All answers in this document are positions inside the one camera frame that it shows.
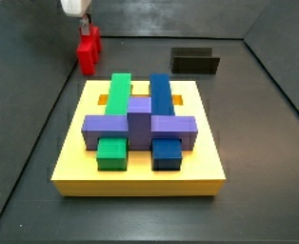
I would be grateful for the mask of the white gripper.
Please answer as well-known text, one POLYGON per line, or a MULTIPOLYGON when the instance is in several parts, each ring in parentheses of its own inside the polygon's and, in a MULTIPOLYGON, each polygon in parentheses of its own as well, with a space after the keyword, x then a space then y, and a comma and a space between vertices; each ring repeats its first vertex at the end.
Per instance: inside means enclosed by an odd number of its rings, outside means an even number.
MULTIPOLYGON (((82 17, 90 5, 92 4, 92 0, 62 0, 63 10, 67 16, 71 17, 82 17)), ((91 17, 90 14, 86 14, 80 20, 80 31, 83 35, 91 35, 91 17)))

